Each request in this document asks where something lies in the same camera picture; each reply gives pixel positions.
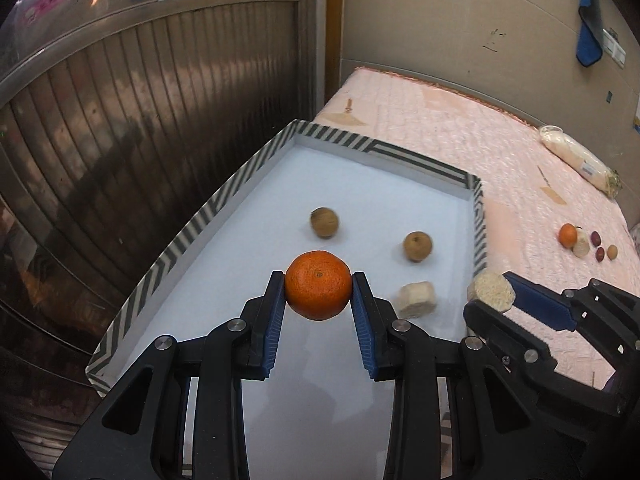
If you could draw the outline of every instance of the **silver bolt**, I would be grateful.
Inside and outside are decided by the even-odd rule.
[[[538,360],[538,352],[536,352],[533,348],[524,352],[524,361],[531,364],[535,363]]]
[[[391,328],[396,332],[407,332],[411,328],[411,323],[405,319],[395,319],[393,323],[391,323]]]
[[[240,319],[236,317],[232,319],[226,324],[226,327],[231,330],[231,332],[242,332],[246,328],[246,321],[244,319]]]
[[[174,340],[171,339],[171,336],[168,335],[161,335],[160,337],[156,337],[156,340],[154,341],[154,346],[158,350],[166,350],[172,344],[174,344]]]
[[[470,350],[479,350],[482,348],[482,339],[474,335],[470,335],[465,339],[465,345]]]

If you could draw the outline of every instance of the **pink sticker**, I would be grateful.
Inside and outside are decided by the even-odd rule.
[[[24,12],[24,21],[27,25],[34,23],[40,16],[57,7],[64,0],[38,0]]]

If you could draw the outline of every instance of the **bed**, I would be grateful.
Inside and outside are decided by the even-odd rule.
[[[533,126],[505,111],[433,84],[358,68],[315,122],[479,176],[491,270],[512,270],[556,292],[597,278],[640,296],[640,259],[618,204],[549,152]],[[618,247],[618,258],[598,263],[593,248],[584,259],[564,250],[556,233],[566,222],[598,231],[605,247]],[[578,333],[555,332],[517,309],[507,315],[549,344],[558,372],[604,386],[612,368]]]

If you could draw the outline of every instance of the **beige wall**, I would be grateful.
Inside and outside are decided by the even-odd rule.
[[[605,54],[583,68],[575,59],[578,1],[345,0],[341,76],[365,63],[412,71],[561,126],[620,172],[618,202],[632,225],[640,221],[640,134],[632,127],[640,46],[613,2],[600,0],[626,64]]]

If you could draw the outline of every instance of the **wall socket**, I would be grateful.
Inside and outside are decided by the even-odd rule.
[[[613,61],[615,61],[620,68],[624,68],[626,53],[620,44],[604,29],[602,29],[602,39],[604,51],[613,58]]]

